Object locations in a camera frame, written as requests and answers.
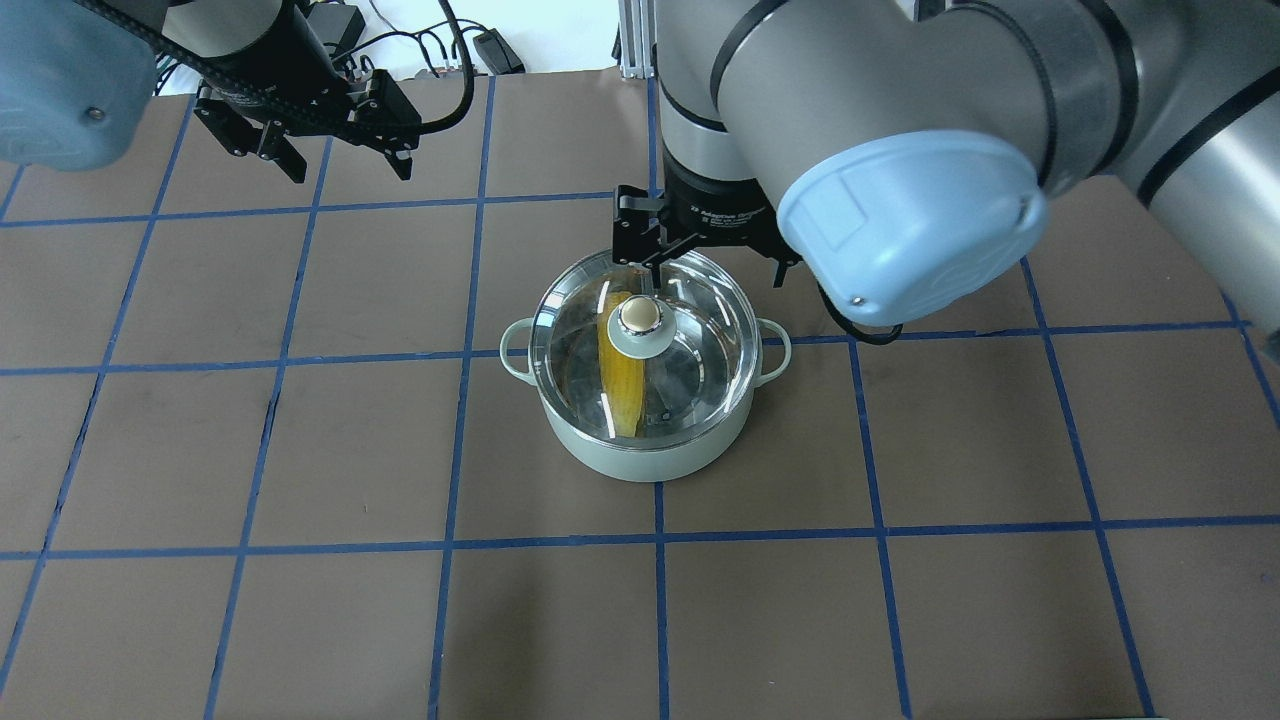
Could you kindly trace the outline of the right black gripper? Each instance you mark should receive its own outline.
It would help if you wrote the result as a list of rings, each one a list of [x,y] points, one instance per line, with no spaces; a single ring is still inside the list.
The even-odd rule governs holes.
[[[639,266],[652,284],[667,261],[692,250],[746,247],[772,259],[771,287],[803,263],[782,238],[774,209],[755,179],[714,179],[668,160],[662,192],[618,186],[613,197],[612,261]]]

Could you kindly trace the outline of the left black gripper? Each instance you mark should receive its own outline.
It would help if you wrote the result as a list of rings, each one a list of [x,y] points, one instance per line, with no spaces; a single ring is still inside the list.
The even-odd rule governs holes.
[[[353,122],[372,126],[416,126],[421,120],[387,70],[372,70],[364,90],[351,97],[349,82],[334,69],[328,49],[302,10],[197,10],[195,55],[243,85],[334,122],[348,120],[352,114]],[[297,184],[305,182],[307,161],[284,129],[302,136],[323,133],[207,76],[195,117],[230,155],[269,161]],[[264,127],[255,126],[255,120]],[[356,136],[352,145],[380,152],[399,181],[411,179],[420,135],[361,129]]]

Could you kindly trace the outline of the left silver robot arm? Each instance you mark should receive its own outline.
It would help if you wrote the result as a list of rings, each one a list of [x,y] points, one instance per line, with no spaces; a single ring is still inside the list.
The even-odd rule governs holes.
[[[220,72],[328,120],[415,124],[390,77],[342,70],[301,1],[119,1],[116,9]],[[95,170],[131,147],[159,79],[154,49],[73,1],[3,4],[3,160]],[[204,77],[195,117],[234,156],[256,156],[291,181],[307,163],[293,137],[323,128]]]

